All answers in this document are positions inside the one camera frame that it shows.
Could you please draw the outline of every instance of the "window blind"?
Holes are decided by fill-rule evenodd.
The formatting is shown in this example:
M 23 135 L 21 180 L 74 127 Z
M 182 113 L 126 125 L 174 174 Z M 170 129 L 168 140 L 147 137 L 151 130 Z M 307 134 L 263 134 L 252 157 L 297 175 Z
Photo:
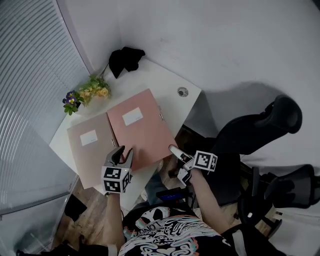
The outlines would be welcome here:
M 70 190 L 48 144 L 88 74 L 51 0 L 0 0 L 0 214 Z

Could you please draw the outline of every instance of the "purple flower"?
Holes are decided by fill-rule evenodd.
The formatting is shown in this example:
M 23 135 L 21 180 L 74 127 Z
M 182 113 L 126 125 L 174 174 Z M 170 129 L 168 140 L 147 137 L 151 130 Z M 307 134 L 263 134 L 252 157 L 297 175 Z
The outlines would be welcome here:
M 68 100 L 69 98 L 72 98 L 72 97 L 74 97 L 74 96 L 75 96 L 75 90 L 69 91 L 69 92 L 66 94 L 65 98 Z
M 65 99 L 66 104 L 69 104 L 71 106 L 75 106 L 77 102 L 77 98 L 75 96 L 71 96 Z

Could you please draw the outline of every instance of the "hand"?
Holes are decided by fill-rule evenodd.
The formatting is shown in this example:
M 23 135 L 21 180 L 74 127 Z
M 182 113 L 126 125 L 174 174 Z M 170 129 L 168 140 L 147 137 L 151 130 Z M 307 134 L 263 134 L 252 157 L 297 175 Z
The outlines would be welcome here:
M 199 179 L 203 179 L 204 176 L 202 175 L 202 172 L 198 168 L 193 168 L 191 171 L 191 178 L 189 182 L 194 185 Z

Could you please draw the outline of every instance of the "black office chair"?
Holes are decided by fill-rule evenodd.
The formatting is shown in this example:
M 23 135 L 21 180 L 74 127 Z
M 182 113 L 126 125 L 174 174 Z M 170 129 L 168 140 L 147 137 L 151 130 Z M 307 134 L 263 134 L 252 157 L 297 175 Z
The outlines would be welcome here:
M 279 95 L 261 114 L 237 117 L 219 132 L 211 152 L 250 155 L 264 145 L 286 135 L 295 134 L 302 125 L 302 111 L 286 95 Z
M 250 179 L 252 175 L 251 168 L 241 163 L 239 154 L 250 155 L 287 133 L 295 134 L 301 125 L 302 111 L 297 103 L 279 95 L 261 114 L 235 118 L 215 139 L 207 138 L 202 143 L 203 149 L 216 154 L 218 160 L 214 173 L 203 174 L 219 205 L 237 202 L 242 192 L 240 177 Z
M 265 217 L 273 205 L 306 209 L 320 201 L 320 177 L 310 164 L 284 176 L 268 173 L 260 177 L 258 168 L 252 170 L 252 181 L 238 199 L 237 215 L 243 224 L 251 226 L 264 221 L 271 227 L 268 237 L 281 225 L 281 220 L 272 222 Z

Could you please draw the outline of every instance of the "white desk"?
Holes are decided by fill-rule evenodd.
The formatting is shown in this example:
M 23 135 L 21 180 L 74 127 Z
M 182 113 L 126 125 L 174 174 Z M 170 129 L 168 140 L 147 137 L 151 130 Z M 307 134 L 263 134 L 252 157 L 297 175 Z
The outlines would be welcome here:
M 111 99 L 103 100 L 98 111 L 86 116 L 67 115 L 49 144 L 53 151 L 77 174 L 78 170 L 67 133 L 69 127 L 105 113 L 113 106 L 149 88 L 161 109 L 164 120 L 175 137 L 201 92 L 201 89 L 194 84 L 147 59 L 140 60 L 139 68 L 136 71 L 127 72 L 124 70 L 118 79 L 115 79 L 107 68 L 105 80 L 112 90 Z M 177 93 L 179 87 L 187 88 L 189 95 L 187 97 L 179 96 Z M 128 211 L 132 209 L 157 166 L 158 163 L 155 163 L 132 173 L 131 183 L 126 188 L 126 192 L 120 196 L 122 208 Z M 97 185 L 94 188 L 103 193 L 102 185 Z

